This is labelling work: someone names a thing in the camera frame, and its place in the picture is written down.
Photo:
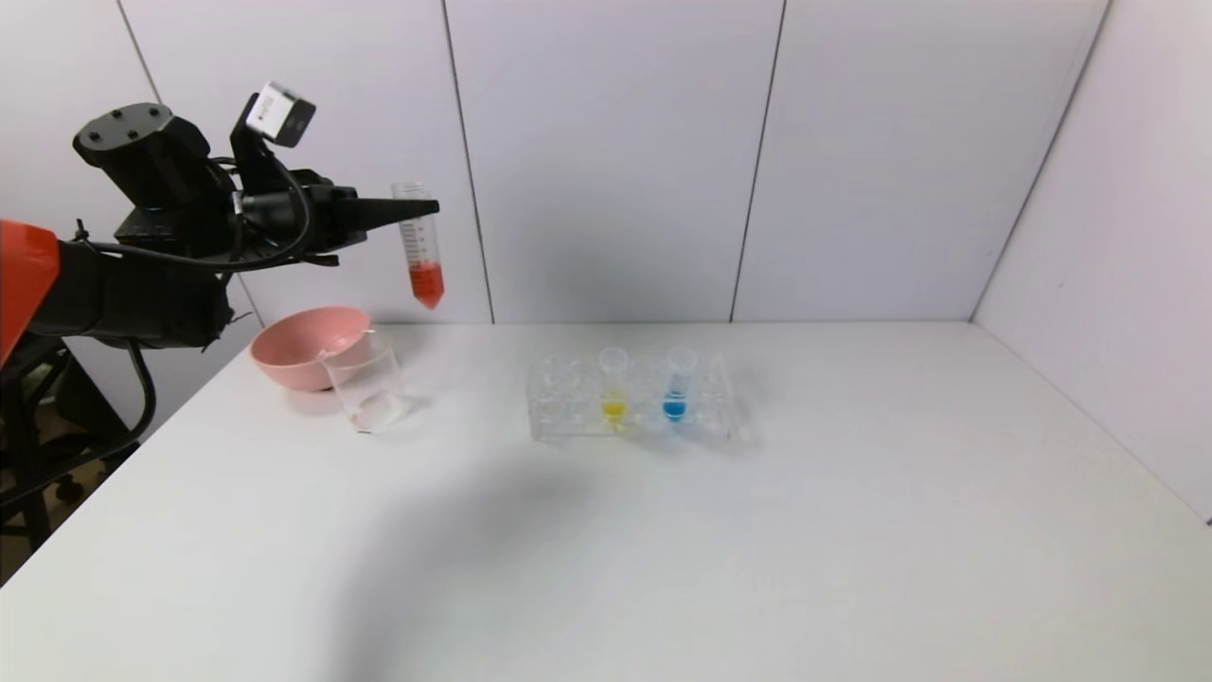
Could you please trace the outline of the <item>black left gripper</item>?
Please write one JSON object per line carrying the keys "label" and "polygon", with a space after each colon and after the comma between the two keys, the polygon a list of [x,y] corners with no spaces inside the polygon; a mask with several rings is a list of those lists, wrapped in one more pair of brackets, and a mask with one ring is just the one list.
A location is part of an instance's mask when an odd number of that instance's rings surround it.
{"label": "black left gripper", "polygon": [[[311,216],[311,236],[295,260],[333,260],[333,252],[364,242],[368,230],[436,214],[433,199],[358,197],[351,188],[336,187],[311,170],[292,170],[302,187]],[[302,199],[290,188],[238,197],[241,256],[248,260],[268,259],[287,250],[303,233]]]}

